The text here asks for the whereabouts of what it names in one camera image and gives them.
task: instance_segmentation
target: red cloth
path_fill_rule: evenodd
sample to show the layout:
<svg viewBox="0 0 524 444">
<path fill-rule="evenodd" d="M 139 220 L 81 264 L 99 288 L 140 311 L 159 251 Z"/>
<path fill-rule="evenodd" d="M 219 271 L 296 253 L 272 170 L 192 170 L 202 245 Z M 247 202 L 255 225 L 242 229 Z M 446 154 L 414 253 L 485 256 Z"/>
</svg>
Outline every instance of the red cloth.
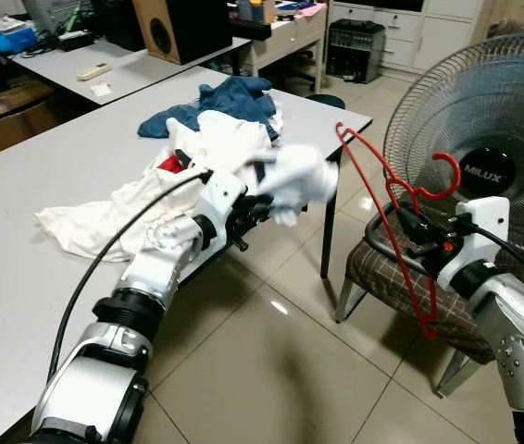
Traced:
<svg viewBox="0 0 524 444">
<path fill-rule="evenodd" d="M 178 156 L 176 156 L 175 154 L 174 155 L 171 155 L 170 157 L 168 157 L 166 160 L 164 160 L 160 166 L 158 166 L 157 168 L 159 169 L 165 169 L 166 171 L 170 171 L 174 174 L 177 174 L 179 173 L 180 171 L 183 171 L 184 168 L 181 163 L 180 163 L 180 159 L 178 159 Z"/>
</svg>

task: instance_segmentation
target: black cable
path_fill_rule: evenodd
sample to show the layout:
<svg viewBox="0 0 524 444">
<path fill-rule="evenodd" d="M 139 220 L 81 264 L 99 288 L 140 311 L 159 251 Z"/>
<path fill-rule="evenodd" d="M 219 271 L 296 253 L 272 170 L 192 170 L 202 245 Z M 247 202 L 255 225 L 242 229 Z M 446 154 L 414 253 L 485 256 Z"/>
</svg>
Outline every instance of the black cable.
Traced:
<svg viewBox="0 0 524 444">
<path fill-rule="evenodd" d="M 520 264 L 524 266 L 524 257 L 510 243 L 505 242 L 501 238 L 493 235 L 490 231 L 487 231 L 486 229 L 481 228 L 476 224 L 472 224 L 469 222 L 462 222 L 462 221 L 459 221 L 458 223 L 461 225 L 464 225 L 465 227 L 472 230 L 473 232 L 478 233 L 487 239 L 490 239 L 491 241 L 499 245 L 501 248 L 503 248 L 503 250 L 511 254 Z"/>
<path fill-rule="evenodd" d="M 163 191 L 161 194 L 159 194 L 155 199 L 153 199 L 145 208 L 143 208 L 139 213 L 136 214 L 131 220 L 127 222 L 127 224 L 122 227 L 115 235 L 108 241 L 106 246 L 99 252 L 99 254 L 95 257 L 94 261 L 89 265 L 89 268 L 87 268 L 87 271 L 85 271 L 85 274 L 79 281 L 79 284 L 77 284 L 77 288 L 75 291 L 73 291 L 73 294 L 70 296 L 69 303 L 67 304 L 67 308 L 65 309 L 65 312 L 62 314 L 62 318 L 60 320 L 60 325 L 58 326 L 58 331 L 56 333 L 56 340 L 54 348 L 52 349 L 52 357 L 50 358 L 50 367 L 48 369 L 48 381 L 52 379 L 52 376 L 55 375 L 56 370 L 58 368 L 58 357 L 60 356 L 60 348 L 62 347 L 62 341 L 65 338 L 65 330 L 67 329 L 67 323 L 69 322 L 70 315 L 73 311 L 73 308 L 75 307 L 75 303 L 77 303 L 77 300 L 79 299 L 79 295 L 83 291 L 83 288 L 85 287 L 85 284 L 91 277 L 94 270 L 97 268 L 99 263 L 104 259 L 104 256 L 106 256 L 107 252 L 110 248 L 112 248 L 112 245 L 114 245 L 121 237 L 122 235 L 137 221 L 141 216 L 143 216 L 147 211 L 149 211 L 155 204 L 157 204 L 161 199 L 169 195 L 170 193 L 177 190 L 179 187 L 184 186 L 185 184 L 192 182 L 196 179 L 201 179 L 202 181 L 208 180 L 210 178 L 210 175 L 212 173 L 207 171 L 205 173 L 201 173 L 197 176 L 192 176 L 191 178 L 182 180 L 181 182 L 176 183 L 171 188 L 168 188 L 167 190 Z"/>
<path fill-rule="evenodd" d="M 39 31 L 36 34 L 36 39 L 38 42 L 26 48 L 26 50 L 21 53 L 21 58 L 32 58 L 49 53 L 50 51 L 54 51 L 58 45 L 56 35 L 48 30 Z"/>
</svg>

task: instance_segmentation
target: desk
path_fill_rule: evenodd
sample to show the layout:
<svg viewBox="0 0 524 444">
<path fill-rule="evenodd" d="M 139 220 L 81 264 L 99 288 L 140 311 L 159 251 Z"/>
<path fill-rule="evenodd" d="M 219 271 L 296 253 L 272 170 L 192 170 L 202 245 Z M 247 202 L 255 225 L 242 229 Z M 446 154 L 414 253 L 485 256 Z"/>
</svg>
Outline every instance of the desk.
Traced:
<svg viewBox="0 0 524 444">
<path fill-rule="evenodd" d="M 38 401 L 60 316 L 89 264 L 61 251 L 32 213 L 104 199 L 140 177 L 162 141 L 139 138 L 139 124 L 191 102 L 201 83 L 216 86 L 226 77 L 189 69 L 0 153 L 0 435 Z M 326 156 L 339 151 L 337 121 L 356 129 L 371 121 L 285 92 L 271 94 L 283 103 L 282 141 L 314 143 Z M 124 267 L 97 268 L 70 318 L 63 355 L 94 321 L 94 303 L 112 291 Z"/>
<path fill-rule="evenodd" d="M 313 17 L 297 17 L 293 21 L 272 23 L 272 35 L 264 42 L 252 42 L 252 48 L 246 59 L 252 75 L 277 60 L 311 45 L 316 46 L 316 84 L 315 93 L 319 94 L 322 75 L 322 57 L 324 54 L 324 36 L 326 34 L 327 8 L 321 9 Z"/>
<path fill-rule="evenodd" d="M 233 37 L 231 46 L 185 65 L 149 55 L 146 49 L 132 52 L 106 40 L 69 52 L 55 50 L 32 58 L 14 55 L 11 60 L 98 105 L 105 105 L 248 43 L 249 40 Z M 77 80 L 77 74 L 100 63 L 107 63 L 112 70 L 91 80 Z M 96 97 L 91 88 L 102 82 L 109 85 L 112 93 Z"/>
</svg>

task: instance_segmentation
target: fan grille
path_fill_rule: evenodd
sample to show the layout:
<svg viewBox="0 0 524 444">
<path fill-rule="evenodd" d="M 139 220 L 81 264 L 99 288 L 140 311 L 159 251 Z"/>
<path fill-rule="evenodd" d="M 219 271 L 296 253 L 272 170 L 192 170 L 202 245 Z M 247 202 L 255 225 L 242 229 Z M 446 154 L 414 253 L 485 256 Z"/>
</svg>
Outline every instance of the fan grille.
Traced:
<svg viewBox="0 0 524 444">
<path fill-rule="evenodd" d="M 439 192 L 449 186 L 451 168 L 432 161 L 435 152 L 460 160 L 490 144 L 515 164 L 515 179 L 498 194 L 511 200 L 509 239 L 524 248 L 524 34 L 475 44 L 428 71 L 396 108 L 384 155 L 401 178 Z M 441 221 L 469 197 L 462 191 L 423 208 Z"/>
</svg>

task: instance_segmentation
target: black stool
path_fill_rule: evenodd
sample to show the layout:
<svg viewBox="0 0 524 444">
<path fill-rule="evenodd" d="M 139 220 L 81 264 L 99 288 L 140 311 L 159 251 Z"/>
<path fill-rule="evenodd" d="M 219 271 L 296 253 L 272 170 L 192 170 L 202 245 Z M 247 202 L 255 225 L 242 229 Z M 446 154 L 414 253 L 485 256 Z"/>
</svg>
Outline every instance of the black stool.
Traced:
<svg viewBox="0 0 524 444">
<path fill-rule="evenodd" d="M 330 94 L 312 94 L 308 95 L 307 99 L 313 100 L 314 102 L 320 102 L 324 105 L 335 106 L 337 108 L 346 109 L 346 104 L 344 100 L 340 97 Z"/>
</svg>

